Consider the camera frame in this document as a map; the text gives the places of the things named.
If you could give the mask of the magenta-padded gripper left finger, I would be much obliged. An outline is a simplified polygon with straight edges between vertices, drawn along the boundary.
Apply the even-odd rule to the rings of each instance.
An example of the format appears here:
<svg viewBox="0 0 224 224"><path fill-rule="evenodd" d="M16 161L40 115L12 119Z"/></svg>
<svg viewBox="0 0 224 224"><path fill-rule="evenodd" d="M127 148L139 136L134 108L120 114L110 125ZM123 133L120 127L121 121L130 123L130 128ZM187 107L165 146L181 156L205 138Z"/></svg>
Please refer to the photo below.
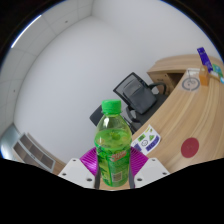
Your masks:
<svg viewBox="0 0 224 224"><path fill-rule="evenodd" d="M98 189L99 168L96 148L90 149L81 158L72 158L58 176L84 188Z"/></svg>

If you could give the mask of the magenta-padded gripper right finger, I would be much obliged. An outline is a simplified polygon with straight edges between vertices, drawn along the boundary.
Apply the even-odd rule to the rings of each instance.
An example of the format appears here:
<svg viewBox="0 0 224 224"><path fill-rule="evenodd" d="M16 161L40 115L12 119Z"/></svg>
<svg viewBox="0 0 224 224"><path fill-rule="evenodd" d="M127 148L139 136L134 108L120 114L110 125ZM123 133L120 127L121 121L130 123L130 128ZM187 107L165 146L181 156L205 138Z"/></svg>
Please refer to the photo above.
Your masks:
<svg viewBox="0 0 224 224"><path fill-rule="evenodd" d="M140 188L169 175L169 171L157 158L148 158L135 148L131 148L129 185Z"/></svg>

